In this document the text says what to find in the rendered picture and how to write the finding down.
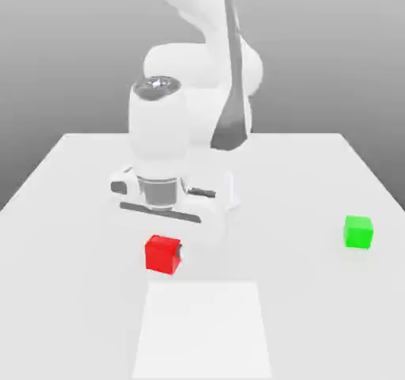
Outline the small green cube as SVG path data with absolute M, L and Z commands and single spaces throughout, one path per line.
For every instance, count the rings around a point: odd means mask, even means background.
M 347 215 L 343 227 L 343 239 L 348 248 L 369 249 L 373 240 L 371 218 Z

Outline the small red cube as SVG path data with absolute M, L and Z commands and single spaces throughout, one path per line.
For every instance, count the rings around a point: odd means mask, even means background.
M 176 247 L 179 239 L 153 235 L 145 244 L 146 268 L 155 272 L 173 275 L 180 262 L 176 262 Z

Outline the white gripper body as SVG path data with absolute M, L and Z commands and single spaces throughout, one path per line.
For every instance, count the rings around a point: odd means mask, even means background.
M 218 241 L 218 209 L 209 200 L 181 203 L 169 211 L 119 201 L 118 224 L 143 237 L 157 234 L 181 241 Z

